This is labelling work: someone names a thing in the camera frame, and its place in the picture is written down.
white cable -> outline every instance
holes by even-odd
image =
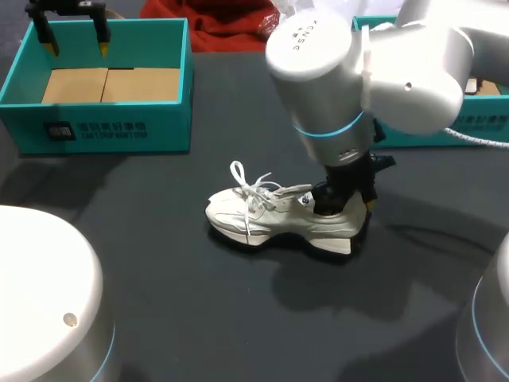
[[[470,142],[470,143],[475,143],[476,145],[495,147],[497,149],[508,149],[509,150],[509,142],[497,142],[497,141],[491,141],[489,139],[475,138],[475,137],[472,137],[470,135],[458,133],[457,131],[455,131],[455,130],[453,130],[451,128],[448,128],[448,127],[446,129],[444,129],[444,132],[446,134],[449,134],[449,135],[451,135],[451,136],[453,136],[455,138],[461,139],[463,141]]]

screw hole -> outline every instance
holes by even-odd
[[[78,326],[78,317],[72,313],[66,313],[64,315],[64,323],[67,326],[71,326],[72,328],[75,328]]]

shoe sole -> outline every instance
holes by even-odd
[[[368,212],[366,218],[364,219],[364,223],[362,228],[359,230],[357,234],[352,236],[351,238],[309,238],[303,236],[313,247],[318,248],[323,251],[332,252],[340,255],[351,255],[359,246],[364,242],[367,226],[369,224],[371,214]],[[214,227],[215,230],[225,235],[227,238],[236,241],[237,243],[246,244],[250,247],[258,247],[268,240],[272,239],[271,235],[256,235],[256,236],[248,236],[241,233],[230,232],[224,228],[218,227],[211,223],[211,226]]]

cardboard box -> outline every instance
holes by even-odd
[[[187,152],[192,52],[185,19],[51,21],[60,55],[31,24],[0,91],[0,119],[21,154]]]
[[[388,16],[354,18],[352,28],[360,30],[363,25],[374,28],[395,20]],[[429,136],[408,135],[382,126],[387,138],[376,143],[374,148],[472,145],[443,132]],[[465,96],[460,114],[451,128],[477,138],[509,142],[509,88],[484,81],[480,92]]]

teal box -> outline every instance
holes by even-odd
[[[20,154],[186,152],[193,66],[186,19],[108,20],[111,43],[99,51],[92,21],[52,21],[53,57],[31,24],[0,91],[0,119]],[[52,69],[179,68],[174,102],[41,104]]]
[[[394,22],[394,17],[359,17],[353,29],[363,25],[370,28],[383,22]],[[466,95],[463,106],[452,129],[476,138],[509,142],[509,88],[498,86],[501,95]],[[423,146],[471,146],[471,143],[451,137],[446,133],[429,136],[408,135],[383,125],[387,139],[376,143],[375,148]]]

